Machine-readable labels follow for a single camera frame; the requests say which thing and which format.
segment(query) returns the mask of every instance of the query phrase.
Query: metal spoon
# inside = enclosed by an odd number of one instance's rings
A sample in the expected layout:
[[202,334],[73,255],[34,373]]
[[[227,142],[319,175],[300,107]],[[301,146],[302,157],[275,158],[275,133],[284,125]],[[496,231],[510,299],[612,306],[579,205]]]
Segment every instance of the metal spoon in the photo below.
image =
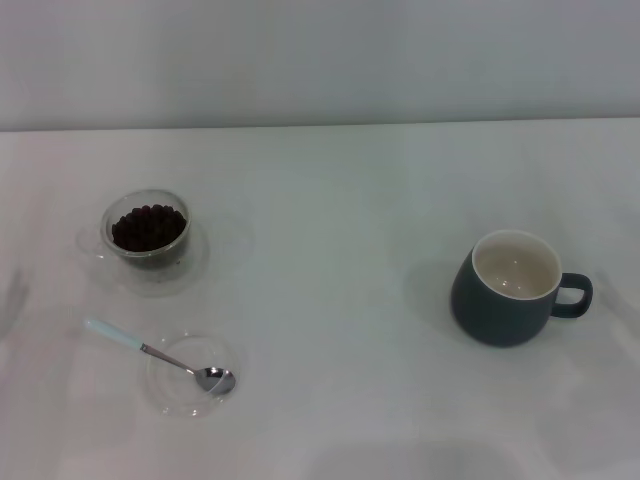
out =
[[171,358],[161,351],[142,343],[137,338],[123,332],[119,328],[95,318],[85,318],[84,326],[87,329],[99,333],[100,335],[104,335],[105,337],[121,343],[122,345],[135,348],[136,350],[142,350],[147,355],[159,358],[160,360],[164,360],[171,365],[175,365],[176,367],[183,369],[191,375],[194,375],[196,382],[200,385],[200,388],[211,395],[226,395],[236,386],[236,377],[229,370],[215,367],[195,370],[184,363],[177,361],[175,358]]

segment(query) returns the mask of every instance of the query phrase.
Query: glass saucer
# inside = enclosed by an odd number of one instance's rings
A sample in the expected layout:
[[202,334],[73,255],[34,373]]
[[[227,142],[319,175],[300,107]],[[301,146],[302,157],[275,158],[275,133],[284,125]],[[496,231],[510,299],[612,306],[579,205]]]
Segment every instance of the glass saucer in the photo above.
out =
[[[192,368],[225,368],[238,377],[237,361],[220,337],[185,331],[182,336],[162,339],[156,348]],[[193,375],[153,357],[147,360],[143,377],[146,397],[165,415],[203,417],[233,395],[213,396],[198,386]]]
[[131,268],[117,260],[119,282],[141,297],[165,297],[175,295],[195,283],[203,275],[209,263],[209,245],[202,226],[191,225],[188,248],[177,261],[162,269],[142,270]]

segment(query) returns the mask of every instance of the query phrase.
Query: mug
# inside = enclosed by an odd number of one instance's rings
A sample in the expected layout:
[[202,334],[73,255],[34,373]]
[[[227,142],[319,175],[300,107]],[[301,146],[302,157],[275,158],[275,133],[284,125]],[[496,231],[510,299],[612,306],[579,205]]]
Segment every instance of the mug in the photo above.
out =
[[[577,303],[556,303],[560,288],[582,290]],[[465,259],[451,289],[451,309],[462,329],[498,347],[535,337],[549,316],[577,318],[593,298],[591,280],[562,273],[560,257],[541,238],[499,230],[480,239]]]

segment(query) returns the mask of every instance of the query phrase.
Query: tabletop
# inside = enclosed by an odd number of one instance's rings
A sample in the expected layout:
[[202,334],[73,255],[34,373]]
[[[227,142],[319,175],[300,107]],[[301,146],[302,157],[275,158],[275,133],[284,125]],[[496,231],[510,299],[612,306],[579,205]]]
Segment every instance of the tabletop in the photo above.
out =
[[[637,479],[639,154],[637,119],[1,134],[0,477]],[[206,246],[162,297],[78,248],[150,186]],[[449,290],[500,228],[588,275],[589,312],[469,339]],[[163,415],[87,315],[224,338],[238,388]]]

